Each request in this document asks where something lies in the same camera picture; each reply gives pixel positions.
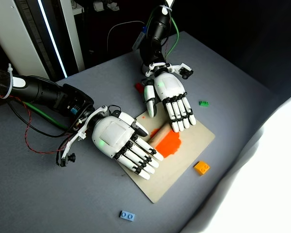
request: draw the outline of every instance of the wooden board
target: wooden board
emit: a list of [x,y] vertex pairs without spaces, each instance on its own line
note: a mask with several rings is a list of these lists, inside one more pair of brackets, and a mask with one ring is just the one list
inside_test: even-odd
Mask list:
[[[150,118],[147,112],[137,117],[137,121],[141,123],[150,134],[155,129],[162,127],[167,120],[167,114],[161,102],[157,104],[157,115],[154,118]],[[180,132],[179,138],[181,140],[181,145],[177,152],[159,162],[159,168],[155,169],[155,173],[151,174],[151,178],[148,181],[121,165],[131,179],[153,203],[156,203],[177,181],[183,172],[191,166],[200,153],[215,138],[215,135],[197,120],[195,126],[191,126],[189,129]],[[150,136],[144,137],[143,139],[149,141]]]

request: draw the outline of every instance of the white fabric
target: white fabric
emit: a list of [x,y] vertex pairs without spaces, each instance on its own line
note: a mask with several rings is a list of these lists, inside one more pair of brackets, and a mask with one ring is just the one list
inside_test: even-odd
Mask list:
[[291,233],[291,99],[252,137],[181,231],[198,232]]

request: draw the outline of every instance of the orange spot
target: orange spot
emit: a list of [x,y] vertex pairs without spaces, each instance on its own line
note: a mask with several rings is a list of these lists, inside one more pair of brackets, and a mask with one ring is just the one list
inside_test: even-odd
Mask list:
[[171,130],[155,149],[161,153],[164,158],[167,158],[169,155],[176,153],[179,149],[181,145],[179,137],[179,133],[175,133]]
[[153,138],[154,135],[159,131],[160,129],[154,129],[151,134],[150,134],[150,138]]

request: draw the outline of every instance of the table surface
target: table surface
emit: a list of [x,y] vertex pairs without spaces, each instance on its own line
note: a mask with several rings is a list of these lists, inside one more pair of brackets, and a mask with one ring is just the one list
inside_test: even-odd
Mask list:
[[[91,137],[75,143],[76,162],[60,168],[54,155],[31,152],[24,142],[25,125],[8,106],[0,106],[0,232],[99,232],[176,233],[196,211],[206,195],[265,119],[273,94],[249,75],[205,45],[181,32],[168,57],[194,70],[181,80],[195,117],[216,138],[198,157],[211,169],[200,177],[188,168],[155,204],[143,194],[124,170],[103,155]],[[141,58],[134,51],[68,77],[68,83],[101,105],[120,105],[138,116],[146,110],[134,84]],[[198,102],[210,103],[208,108]],[[17,109],[26,116],[24,109]],[[37,115],[32,124],[59,133]],[[62,139],[47,138],[32,130],[29,143],[38,150],[57,148]],[[121,210],[135,214],[133,222],[119,218]]]

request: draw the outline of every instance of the green lego brick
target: green lego brick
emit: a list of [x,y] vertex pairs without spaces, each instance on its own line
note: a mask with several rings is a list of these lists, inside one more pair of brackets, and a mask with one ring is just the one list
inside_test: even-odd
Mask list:
[[207,101],[200,101],[199,102],[199,105],[200,106],[203,106],[203,107],[208,107],[209,106],[209,103]]

